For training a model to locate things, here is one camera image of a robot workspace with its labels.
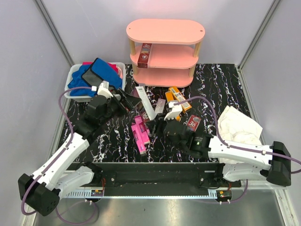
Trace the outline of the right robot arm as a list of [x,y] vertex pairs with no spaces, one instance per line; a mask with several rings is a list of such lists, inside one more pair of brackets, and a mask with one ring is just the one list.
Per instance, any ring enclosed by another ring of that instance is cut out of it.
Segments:
[[291,185],[291,155],[282,142],[272,145],[248,145],[231,141],[221,141],[197,130],[193,132],[175,119],[165,120],[164,115],[146,123],[151,134],[163,137],[183,153],[196,159],[224,158],[236,163],[224,163],[214,174],[218,186],[242,179],[266,179],[278,186]]

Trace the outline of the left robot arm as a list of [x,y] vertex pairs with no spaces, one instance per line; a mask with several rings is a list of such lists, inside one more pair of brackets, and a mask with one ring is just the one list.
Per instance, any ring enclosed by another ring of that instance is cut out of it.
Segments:
[[61,199],[81,185],[99,185],[101,169],[92,163],[65,177],[62,175],[75,158],[96,140],[103,124],[115,116],[121,117],[133,111],[140,103],[140,98],[122,89],[98,88],[97,95],[91,98],[82,117],[75,125],[70,125],[71,132],[65,143],[38,170],[31,175],[23,174],[18,179],[21,212],[28,216],[29,212],[25,211],[28,205],[34,212],[47,216]]

